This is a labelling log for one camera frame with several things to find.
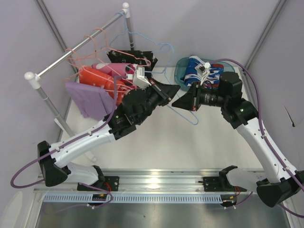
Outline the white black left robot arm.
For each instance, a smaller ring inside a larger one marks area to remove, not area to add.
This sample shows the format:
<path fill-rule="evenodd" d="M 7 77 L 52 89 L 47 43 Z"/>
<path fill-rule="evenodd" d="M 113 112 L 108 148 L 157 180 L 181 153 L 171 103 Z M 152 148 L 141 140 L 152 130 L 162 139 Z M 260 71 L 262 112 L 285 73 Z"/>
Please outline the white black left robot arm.
<path fill-rule="evenodd" d="M 72 161 L 83 153 L 116 141 L 136 130 L 158 106 L 167 105 L 180 89 L 154 79 L 145 89 L 133 89 L 122 99 L 113 115 L 107 115 L 95 126 L 62 142 L 38 144 L 39 165 L 47 187 L 77 183 L 78 190 L 100 188 L 105 182 L 97 165 L 83 166 Z"/>

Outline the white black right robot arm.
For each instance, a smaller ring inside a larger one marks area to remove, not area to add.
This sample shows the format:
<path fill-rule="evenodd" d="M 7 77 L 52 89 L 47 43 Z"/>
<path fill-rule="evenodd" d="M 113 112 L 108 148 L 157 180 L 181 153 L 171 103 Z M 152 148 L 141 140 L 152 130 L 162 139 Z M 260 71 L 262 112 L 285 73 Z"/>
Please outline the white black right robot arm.
<path fill-rule="evenodd" d="M 255 192 L 271 208 L 300 191 L 304 172 L 297 170 L 266 134 L 257 109 L 242 98 L 242 81 L 237 73 L 221 73 L 217 90 L 194 83 L 185 95 L 172 103 L 173 107 L 188 111 L 197 111 L 201 105 L 221 108 L 223 118 L 248 143 L 265 173 L 259 177 L 231 165 L 219 172 L 224 188 L 241 187 Z"/>

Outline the light blue wire hanger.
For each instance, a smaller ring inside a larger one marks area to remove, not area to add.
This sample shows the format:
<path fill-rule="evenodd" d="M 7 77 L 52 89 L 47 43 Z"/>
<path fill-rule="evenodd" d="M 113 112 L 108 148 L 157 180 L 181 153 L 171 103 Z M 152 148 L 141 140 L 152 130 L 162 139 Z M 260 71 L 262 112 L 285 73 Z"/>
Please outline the light blue wire hanger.
<path fill-rule="evenodd" d="M 171 62 L 172 57 L 174 55 L 174 48 L 171 44 L 168 44 L 168 43 L 159 43 L 157 45 L 160 46 L 160 47 L 153 51 L 154 55 L 156 55 L 157 53 L 160 53 L 160 52 L 168 52 L 168 53 L 170 52 L 170 57 L 169 57 L 168 62 L 165 64 L 165 66 L 163 67 L 163 69 L 161 71 L 151 70 L 151 71 L 148 71 L 148 73 L 151 73 L 153 76 L 156 75 L 156 74 L 163 75 L 166 82 L 168 82 L 170 85 L 176 85 L 176 83 L 174 82 L 174 76 L 170 76 L 167 72 L 168 71 L 167 69 L 169 68 L 169 63 Z M 171 111 L 173 111 L 175 114 L 177 114 L 179 117 L 186 120 L 191 125 L 193 125 L 193 126 L 198 125 L 199 119 L 194 113 L 189 111 L 190 115 L 192 117 L 194 117 L 194 121 L 192 121 L 189 118 L 187 118 L 185 115 L 183 115 L 179 111 L 177 111 L 175 108 L 173 108 L 170 104 L 168 104 L 167 107 Z"/>

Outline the blue white patterned trousers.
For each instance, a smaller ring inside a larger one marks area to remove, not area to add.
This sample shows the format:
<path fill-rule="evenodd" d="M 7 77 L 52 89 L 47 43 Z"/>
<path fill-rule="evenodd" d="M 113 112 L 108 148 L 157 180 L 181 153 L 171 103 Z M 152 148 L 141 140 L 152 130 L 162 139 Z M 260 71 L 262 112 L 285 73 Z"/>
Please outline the blue white patterned trousers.
<path fill-rule="evenodd" d="M 199 83 L 207 89 L 218 89 L 219 77 L 223 72 L 222 64 L 210 64 L 208 61 L 192 55 L 187 59 L 185 72 L 181 74 L 180 81 L 185 86 Z"/>

